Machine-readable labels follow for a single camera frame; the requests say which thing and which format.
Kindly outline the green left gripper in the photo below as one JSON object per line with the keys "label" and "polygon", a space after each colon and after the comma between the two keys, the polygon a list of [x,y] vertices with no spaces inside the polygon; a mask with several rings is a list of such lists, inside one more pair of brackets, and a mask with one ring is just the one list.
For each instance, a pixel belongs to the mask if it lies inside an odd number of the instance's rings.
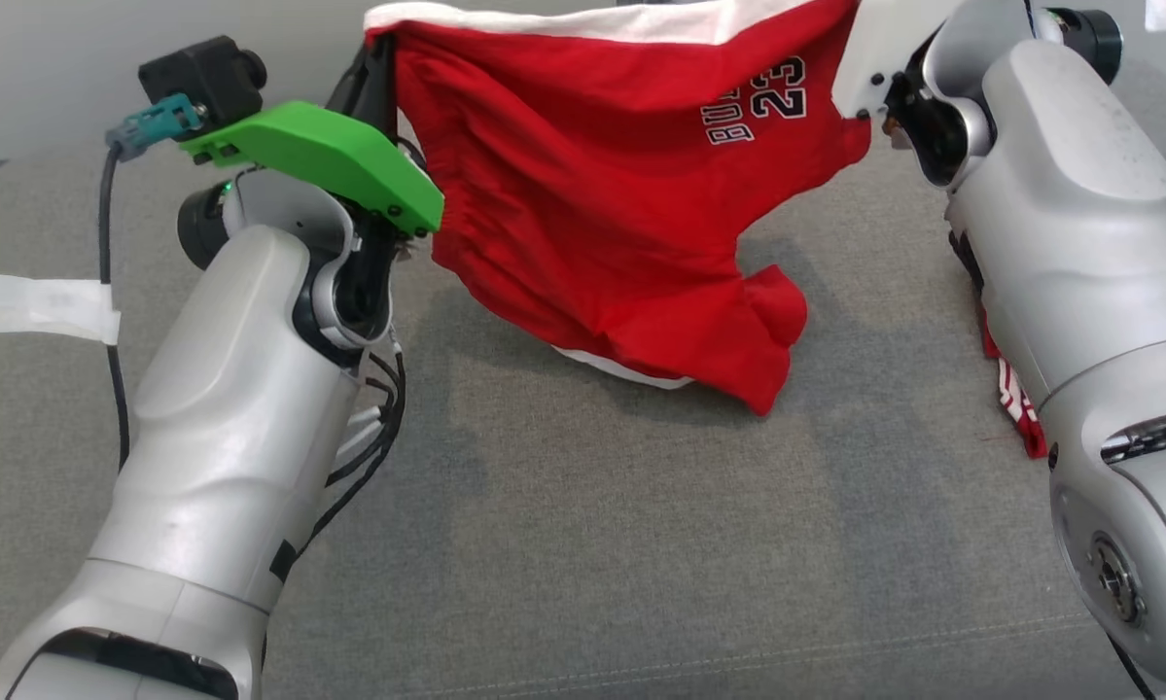
{"label": "green left gripper", "polygon": [[286,102],[181,148],[217,167],[250,162],[285,173],[382,214],[403,235],[435,233],[444,196],[396,138],[396,37],[387,34],[359,48],[325,108]]}

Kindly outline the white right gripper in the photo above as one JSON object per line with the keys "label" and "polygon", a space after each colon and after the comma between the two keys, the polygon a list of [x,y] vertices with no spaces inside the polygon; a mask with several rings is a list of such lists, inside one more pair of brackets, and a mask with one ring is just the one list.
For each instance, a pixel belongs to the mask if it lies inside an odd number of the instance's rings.
{"label": "white right gripper", "polygon": [[874,116],[893,75],[905,70],[912,55],[961,5],[950,0],[861,1],[831,89],[840,116]]}

